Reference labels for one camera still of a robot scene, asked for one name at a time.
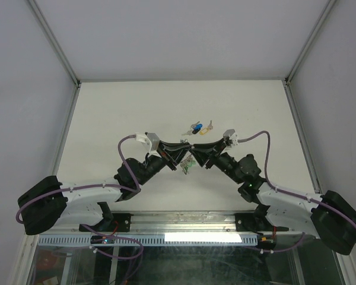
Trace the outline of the keyring with tagged keys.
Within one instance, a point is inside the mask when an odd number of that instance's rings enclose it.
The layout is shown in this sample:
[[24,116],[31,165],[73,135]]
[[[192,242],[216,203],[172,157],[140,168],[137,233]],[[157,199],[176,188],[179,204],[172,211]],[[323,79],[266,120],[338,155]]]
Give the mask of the keyring with tagged keys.
[[182,168],[182,171],[185,175],[189,173],[189,169],[196,164],[196,160],[192,156],[191,153],[189,153],[181,162],[180,162],[180,167]]

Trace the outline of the yellow tagged key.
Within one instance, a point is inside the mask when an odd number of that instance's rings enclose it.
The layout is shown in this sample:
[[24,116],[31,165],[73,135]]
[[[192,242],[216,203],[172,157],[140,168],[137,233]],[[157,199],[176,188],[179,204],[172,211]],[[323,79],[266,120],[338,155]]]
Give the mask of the yellow tagged key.
[[209,133],[209,131],[211,131],[212,129],[213,129],[212,120],[210,120],[209,124],[205,128],[202,128],[199,131],[199,134],[205,135],[205,134]]

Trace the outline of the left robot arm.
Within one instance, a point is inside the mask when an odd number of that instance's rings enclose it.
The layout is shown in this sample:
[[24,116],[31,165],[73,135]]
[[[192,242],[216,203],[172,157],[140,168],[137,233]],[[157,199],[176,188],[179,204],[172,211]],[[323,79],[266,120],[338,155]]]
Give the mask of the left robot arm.
[[148,145],[151,149],[143,161],[120,154],[122,164],[108,179],[63,183],[55,175],[43,178],[18,198],[17,223],[24,226],[27,235],[64,226],[99,232],[109,229],[114,220],[111,203],[132,199],[165,167],[176,170],[192,149],[188,142],[156,141]]

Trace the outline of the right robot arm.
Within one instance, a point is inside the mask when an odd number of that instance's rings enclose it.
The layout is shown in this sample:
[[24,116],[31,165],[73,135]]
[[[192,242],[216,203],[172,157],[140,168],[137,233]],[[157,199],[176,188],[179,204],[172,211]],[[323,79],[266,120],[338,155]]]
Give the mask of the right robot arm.
[[247,202],[257,204],[254,225],[260,230],[284,227],[320,239],[329,249],[349,255],[356,244],[356,210],[337,192],[304,194],[273,184],[261,174],[252,154],[236,160],[225,140],[195,144],[190,150],[206,169],[215,166],[239,185]]

